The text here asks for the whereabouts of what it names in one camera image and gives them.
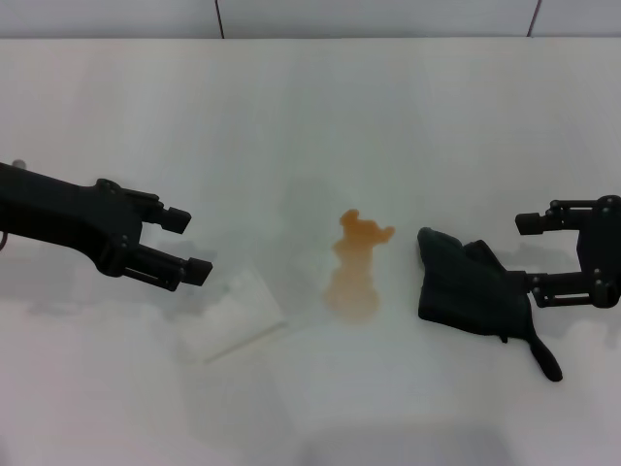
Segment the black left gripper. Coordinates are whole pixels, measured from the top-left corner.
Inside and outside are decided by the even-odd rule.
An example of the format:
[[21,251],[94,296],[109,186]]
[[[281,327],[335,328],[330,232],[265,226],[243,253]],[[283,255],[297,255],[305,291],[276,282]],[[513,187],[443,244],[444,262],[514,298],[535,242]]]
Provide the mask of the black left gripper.
[[168,291],[181,283],[202,286],[211,262],[139,245],[144,222],[182,234],[190,220],[190,213],[166,208],[156,194],[103,179],[81,186],[1,165],[1,231],[76,250],[109,277]]

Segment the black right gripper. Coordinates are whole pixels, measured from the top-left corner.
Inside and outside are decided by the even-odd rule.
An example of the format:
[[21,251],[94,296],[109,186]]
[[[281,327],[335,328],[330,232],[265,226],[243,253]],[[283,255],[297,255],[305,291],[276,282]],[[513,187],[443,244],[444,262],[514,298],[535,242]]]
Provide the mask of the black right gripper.
[[598,200],[553,200],[543,214],[519,214],[515,224],[523,236],[553,231],[578,233],[581,272],[530,274],[509,271],[522,292],[531,293],[540,308],[614,307],[620,300],[620,197]]

